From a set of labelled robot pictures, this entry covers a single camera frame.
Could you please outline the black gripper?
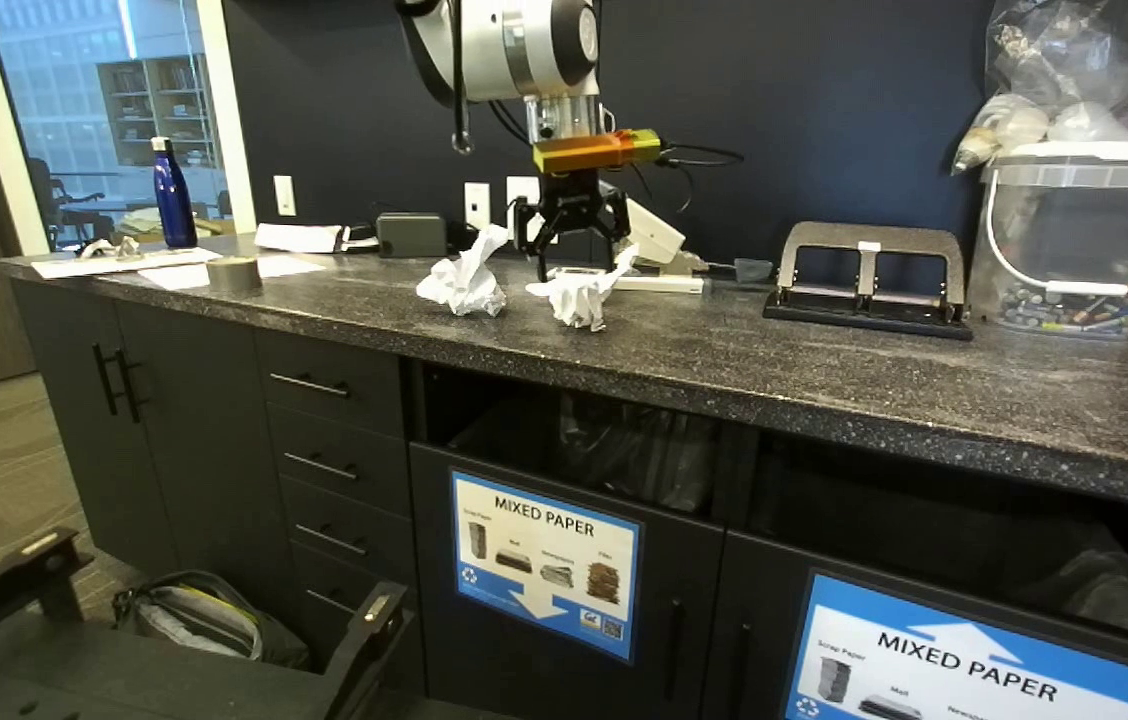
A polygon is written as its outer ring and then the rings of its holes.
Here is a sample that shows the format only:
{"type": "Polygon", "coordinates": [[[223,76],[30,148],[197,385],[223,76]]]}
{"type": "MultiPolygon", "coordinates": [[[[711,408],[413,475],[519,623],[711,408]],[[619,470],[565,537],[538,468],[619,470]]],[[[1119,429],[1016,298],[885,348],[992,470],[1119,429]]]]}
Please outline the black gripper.
{"type": "Polygon", "coordinates": [[[540,179],[540,232],[538,232],[538,279],[552,279],[552,238],[565,232],[602,232],[613,238],[605,247],[602,271],[619,271],[628,261],[628,194],[617,185],[605,185],[592,169],[556,172],[540,179]]]}

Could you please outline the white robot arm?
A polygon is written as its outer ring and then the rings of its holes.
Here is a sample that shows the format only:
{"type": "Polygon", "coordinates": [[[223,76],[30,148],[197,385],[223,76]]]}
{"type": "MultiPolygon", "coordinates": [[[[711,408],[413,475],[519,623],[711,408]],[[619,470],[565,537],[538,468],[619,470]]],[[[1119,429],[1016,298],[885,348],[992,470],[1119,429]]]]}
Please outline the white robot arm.
{"type": "Polygon", "coordinates": [[[396,0],[429,90],[453,107],[453,148],[474,153],[474,105],[523,105],[540,200],[513,212],[538,277],[613,266],[628,208],[602,189],[617,120],[602,98],[598,0],[396,0]]]}

